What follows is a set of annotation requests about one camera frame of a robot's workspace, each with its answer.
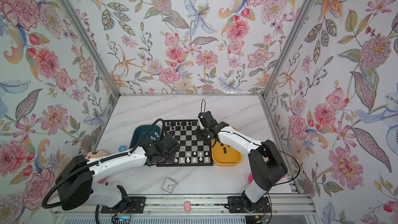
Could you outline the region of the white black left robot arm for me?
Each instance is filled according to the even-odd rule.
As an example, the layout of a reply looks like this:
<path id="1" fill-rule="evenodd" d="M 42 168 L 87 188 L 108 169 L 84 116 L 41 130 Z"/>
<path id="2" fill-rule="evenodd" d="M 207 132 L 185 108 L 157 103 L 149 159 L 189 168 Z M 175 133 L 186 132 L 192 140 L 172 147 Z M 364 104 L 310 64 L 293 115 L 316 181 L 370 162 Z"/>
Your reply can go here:
<path id="1" fill-rule="evenodd" d="M 84 204 L 95 204 L 123 212 L 130 206 L 124 187 L 107 186 L 100 181 L 135 167 L 172 162 L 179 148 L 178 141 L 166 134 L 163 127 L 159 141 L 145 142 L 140 139 L 131 149 L 102 158 L 88 159 L 78 155 L 56 179 L 41 206 L 44 209 L 60 206 L 62 210 L 69 211 Z"/>

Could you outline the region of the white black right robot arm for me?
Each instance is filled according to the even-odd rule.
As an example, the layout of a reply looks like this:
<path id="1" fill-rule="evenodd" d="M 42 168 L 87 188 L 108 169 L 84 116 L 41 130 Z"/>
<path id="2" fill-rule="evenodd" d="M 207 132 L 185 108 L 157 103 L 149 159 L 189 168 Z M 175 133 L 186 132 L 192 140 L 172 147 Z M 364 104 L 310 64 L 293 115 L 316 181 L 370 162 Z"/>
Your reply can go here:
<path id="1" fill-rule="evenodd" d="M 271 201 L 265 195 L 288 173 L 282 151 L 271 140 L 260 142 L 243 135 L 225 122 L 217 122 L 210 111 L 198 115 L 202 128 L 200 138 L 227 145 L 242 155 L 247 155 L 253 177 L 252 182 L 239 197 L 228 197 L 226 207 L 230 213 L 255 213 L 272 211 L 266 206 Z"/>

